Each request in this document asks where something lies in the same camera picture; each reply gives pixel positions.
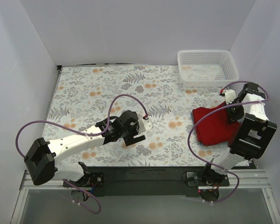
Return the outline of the red t shirt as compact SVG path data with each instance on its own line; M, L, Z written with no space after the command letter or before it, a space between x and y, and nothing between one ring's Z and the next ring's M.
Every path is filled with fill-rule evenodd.
M196 127L198 141L205 146L228 142L240 123L228 123L227 119L225 109L205 118Z

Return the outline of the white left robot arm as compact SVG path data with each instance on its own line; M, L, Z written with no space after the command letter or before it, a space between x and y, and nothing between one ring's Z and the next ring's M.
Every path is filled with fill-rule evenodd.
M66 179L84 187L90 181L89 171L82 162L70 166L63 161L92 147L99 147L123 139L126 146L145 140L144 133L153 128L151 119L138 118L127 110L119 117L104 119L80 134L57 140L36 139L24 157L25 165L35 186L52 179Z

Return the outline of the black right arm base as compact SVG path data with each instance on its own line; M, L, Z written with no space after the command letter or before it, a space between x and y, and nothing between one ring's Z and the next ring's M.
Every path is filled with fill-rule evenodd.
M214 187L214 186L229 186L230 182L227 175L221 175L215 171L187 171L186 173L186 184L189 187Z

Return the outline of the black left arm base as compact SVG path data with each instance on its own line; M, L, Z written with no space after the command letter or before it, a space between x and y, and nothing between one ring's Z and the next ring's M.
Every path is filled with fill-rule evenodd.
M70 184L73 184L80 188L101 188L104 185L105 174L101 172L92 172L81 177L77 182L69 180Z

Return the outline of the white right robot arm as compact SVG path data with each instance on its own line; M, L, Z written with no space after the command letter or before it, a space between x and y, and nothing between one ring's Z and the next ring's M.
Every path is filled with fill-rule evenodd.
M260 158L277 130L265 112L268 96L256 83L247 82L239 94L222 90L230 123L239 122L228 141L228 149L207 163L202 173L206 185L220 184L227 172L240 162Z

